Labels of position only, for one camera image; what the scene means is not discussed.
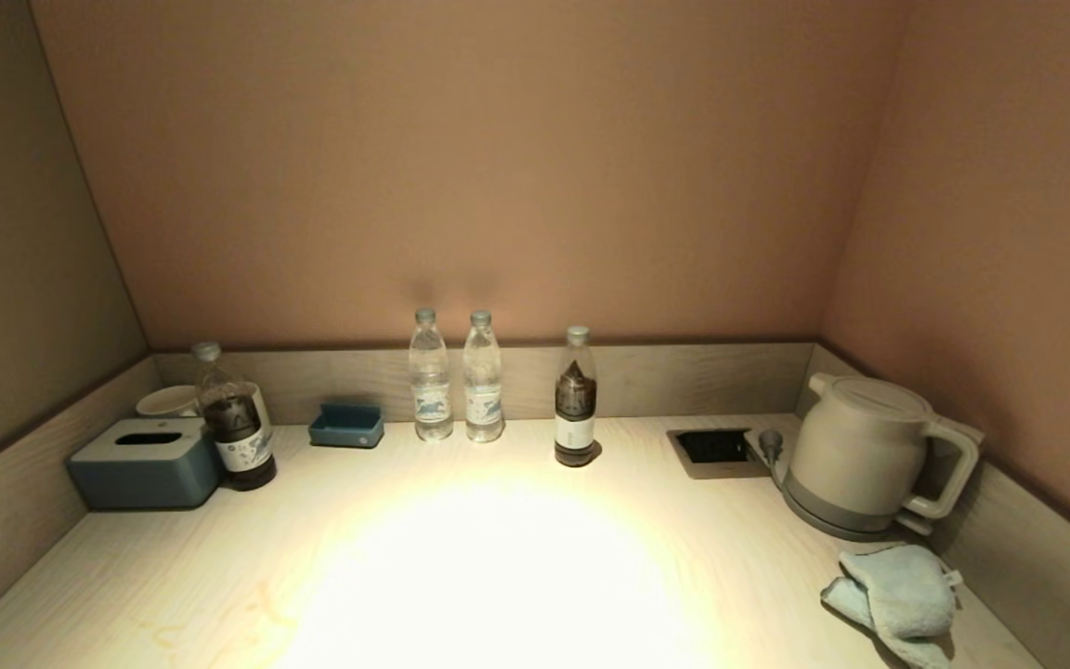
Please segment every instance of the beige wall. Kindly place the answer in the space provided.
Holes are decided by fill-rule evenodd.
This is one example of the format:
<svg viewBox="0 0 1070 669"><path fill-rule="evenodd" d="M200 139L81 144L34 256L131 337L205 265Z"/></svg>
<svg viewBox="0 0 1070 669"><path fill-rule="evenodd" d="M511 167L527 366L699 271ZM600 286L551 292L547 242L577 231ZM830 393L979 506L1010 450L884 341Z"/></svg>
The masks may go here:
<svg viewBox="0 0 1070 669"><path fill-rule="evenodd" d="M0 0L0 445L144 351L25 0Z"/></svg>
<svg viewBox="0 0 1070 669"><path fill-rule="evenodd" d="M34 0L153 347L813 337L908 5Z"/></svg>
<svg viewBox="0 0 1070 669"><path fill-rule="evenodd" d="M825 335L1070 508L1070 1L918 4Z"/></svg>

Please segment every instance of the water bottle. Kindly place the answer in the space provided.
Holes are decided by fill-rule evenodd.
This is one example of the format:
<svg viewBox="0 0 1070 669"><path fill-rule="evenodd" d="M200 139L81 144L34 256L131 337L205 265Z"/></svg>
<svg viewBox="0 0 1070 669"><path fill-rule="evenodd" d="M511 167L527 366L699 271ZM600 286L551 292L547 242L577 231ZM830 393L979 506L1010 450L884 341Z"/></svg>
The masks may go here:
<svg viewBox="0 0 1070 669"><path fill-rule="evenodd" d="M502 349L493 337L488 310L470 316L472 328L464 339L464 435L474 441L492 441L502 435Z"/></svg>
<svg viewBox="0 0 1070 669"><path fill-rule="evenodd" d="M555 382L555 460L560 465L580 467L594 459L598 452L596 413L597 365L588 351L588 329L569 328Z"/></svg>
<svg viewBox="0 0 1070 669"><path fill-rule="evenodd" d="M424 441L444 440L454 432L454 412L448 404L448 351L434 309L416 310L407 362L415 398L415 434Z"/></svg>
<svg viewBox="0 0 1070 669"><path fill-rule="evenodd" d="M254 384L226 368L216 341L195 344L193 355L200 362L196 382L200 415L229 471L229 487L262 488L275 478L277 470L271 454L271 431L256 408Z"/></svg>

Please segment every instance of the towel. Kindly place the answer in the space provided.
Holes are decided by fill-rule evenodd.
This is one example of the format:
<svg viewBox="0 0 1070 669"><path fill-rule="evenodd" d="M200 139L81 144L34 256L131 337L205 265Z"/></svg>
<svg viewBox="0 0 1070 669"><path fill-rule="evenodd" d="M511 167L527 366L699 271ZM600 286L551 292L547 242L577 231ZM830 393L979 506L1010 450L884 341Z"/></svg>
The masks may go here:
<svg viewBox="0 0 1070 669"><path fill-rule="evenodd" d="M947 634L956 612L952 586L939 559L922 546L895 546L868 554L841 552L849 578L824 588L820 599L875 632L913 669L947 669L943 649L930 637Z"/></svg>

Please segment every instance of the wooden countertop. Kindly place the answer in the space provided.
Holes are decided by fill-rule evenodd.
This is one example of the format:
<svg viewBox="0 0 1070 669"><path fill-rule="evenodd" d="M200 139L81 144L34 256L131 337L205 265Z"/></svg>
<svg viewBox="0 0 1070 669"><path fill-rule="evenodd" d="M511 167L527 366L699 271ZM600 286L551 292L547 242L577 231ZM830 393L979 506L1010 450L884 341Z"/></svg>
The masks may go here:
<svg viewBox="0 0 1070 669"><path fill-rule="evenodd" d="M0 600L0 668L901 666L820 605L841 549L767 478L696 482L667 429L793 415L600 419L603 453L552 457L553 423L373 450L277 428L279 475L199 510L92 513ZM954 669L1037 668L958 588Z"/></svg>

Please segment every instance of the white kettle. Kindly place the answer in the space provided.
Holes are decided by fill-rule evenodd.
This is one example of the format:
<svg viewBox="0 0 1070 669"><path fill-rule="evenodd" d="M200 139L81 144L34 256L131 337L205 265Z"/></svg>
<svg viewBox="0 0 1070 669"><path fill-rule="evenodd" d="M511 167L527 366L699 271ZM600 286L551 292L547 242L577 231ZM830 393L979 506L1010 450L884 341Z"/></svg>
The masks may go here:
<svg viewBox="0 0 1070 669"><path fill-rule="evenodd" d="M984 435L935 414L912 391L875 378L814 374L808 385L820 401L799 428L782 483L786 504L836 537L876 541L896 520L931 533L924 519L943 518L956 505ZM912 492L927 460L927 437L946 440L961 453L935 500Z"/></svg>

